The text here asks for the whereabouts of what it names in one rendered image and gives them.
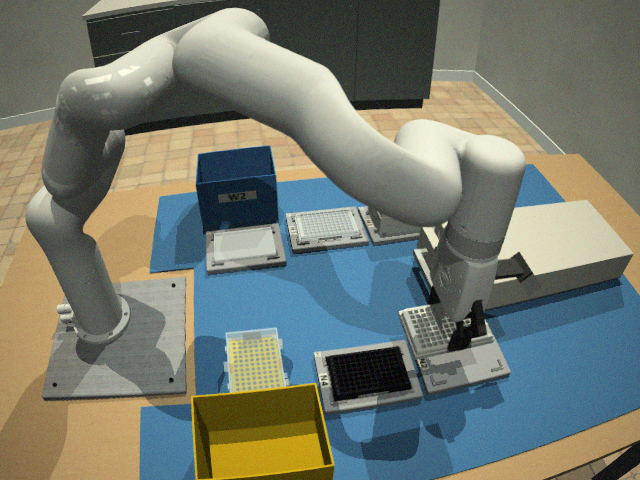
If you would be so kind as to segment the blue bench mat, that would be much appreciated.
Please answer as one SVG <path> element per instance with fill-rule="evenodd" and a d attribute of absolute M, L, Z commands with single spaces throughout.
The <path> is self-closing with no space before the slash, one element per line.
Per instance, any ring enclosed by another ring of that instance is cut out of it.
<path fill-rule="evenodd" d="M 194 269 L 196 396 L 229 393 L 226 332 L 277 327 L 290 386 L 316 383 L 333 480 L 433 480 L 640 408 L 640 295 L 610 281 L 484 311 L 510 368 L 427 396 L 398 311 L 426 306 L 418 239 L 293 253 L 286 213 L 366 206 L 327 177 L 277 182 L 278 218 L 203 227 L 159 196 L 150 272 Z M 286 265 L 207 274 L 206 232 L 278 223 Z M 420 400 L 325 415 L 314 352 L 406 340 Z M 139 480 L 196 480 L 192 404 L 140 412 Z"/>

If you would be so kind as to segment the yellow open-top bin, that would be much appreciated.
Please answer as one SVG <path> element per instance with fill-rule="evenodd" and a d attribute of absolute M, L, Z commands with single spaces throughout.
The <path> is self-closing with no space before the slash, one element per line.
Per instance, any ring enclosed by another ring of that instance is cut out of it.
<path fill-rule="evenodd" d="M 191 404 L 196 480 L 333 480 L 316 383 L 191 396 Z"/>

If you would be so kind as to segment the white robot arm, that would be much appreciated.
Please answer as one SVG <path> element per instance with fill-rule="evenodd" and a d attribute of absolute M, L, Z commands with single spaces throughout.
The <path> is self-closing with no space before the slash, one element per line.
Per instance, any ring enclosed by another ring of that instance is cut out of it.
<path fill-rule="evenodd" d="M 25 220 L 69 302 L 57 305 L 58 314 L 71 313 L 60 319 L 72 321 L 84 342 L 118 338 L 131 311 L 83 226 L 110 189 L 123 129 L 183 88 L 289 136 L 358 202 L 411 226 L 448 221 L 446 240 L 466 257 L 501 251 L 526 168 L 514 143 L 426 119 L 404 124 L 393 143 L 356 112 L 329 69 L 269 41 L 259 16 L 227 8 L 62 82 L 44 186 Z"/>

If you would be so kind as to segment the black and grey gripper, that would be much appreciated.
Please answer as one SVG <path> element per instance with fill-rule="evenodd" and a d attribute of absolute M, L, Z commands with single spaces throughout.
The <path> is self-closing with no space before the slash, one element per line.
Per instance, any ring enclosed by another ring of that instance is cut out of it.
<path fill-rule="evenodd" d="M 489 259 L 466 257 L 448 244 L 444 236 L 446 227 L 447 224 L 435 247 L 428 304 L 442 303 L 449 319 L 456 322 L 456 331 L 448 345 L 451 352 L 464 350 L 472 338 L 487 334 L 484 311 L 494 286 L 501 251 Z M 470 318 L 471 326 L 463 327 L 463 319 Z"/>

